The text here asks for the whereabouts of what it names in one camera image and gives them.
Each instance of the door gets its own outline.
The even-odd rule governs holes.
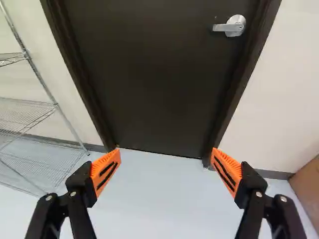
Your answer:
[[[114,142],[200,158],[258,0],[64,0],[70,38]],[[237,37],[212,32],[235,15]]]

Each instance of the door lock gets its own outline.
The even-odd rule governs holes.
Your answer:
[[[212,31],[224,31],[226,36],[234,37],[243,34],[246,18],[243,15],[233,15],[226,24],[214,24]]]

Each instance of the door frame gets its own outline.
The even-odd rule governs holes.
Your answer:
[[[118,145],[114,141],[112,128],[107,120],[108,117],[101,110],[101,102],[95,95],[93,86],[90,84],[90,76],[80,53],[71,24],[66,14],[64,14],[66,10],[63,0],[40,0],[40,2],[74,84],[91,116],[106,151],[111,151]],[[220,114],[212,124],[207,134],[206,143],[201,150],[204,167],[210,166],[211,149],[212,147],[218,147],[220,144],[236,110],[265,45],[280,3],[281,0],[260,0],[259,2],[246,43],[240,54],[240,60],[234,66],[226,97],[219,108]]]

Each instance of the wire shelving unit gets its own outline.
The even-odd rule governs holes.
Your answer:
[[[0,10],[21,48],[18,53],[0,54],[0,68],[27,61],[51,101],[44,103],[0,97],[0,184],[42,196],[55,192],[79,159],[89,152],[48,89],[2,0]],[[53,114],[62,116],[78,145],[25,134]]]

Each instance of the orange gripper pad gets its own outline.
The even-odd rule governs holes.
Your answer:
[[[210,162],[235,198],[242,179],[241,164],[217,148],[213,148]]]
[[[113,151],[92,162],[90,176],[97,198],[100,196],[105,185],[109,182],[110,178],[120,164],[121,155],[118,149],[114,149]]]

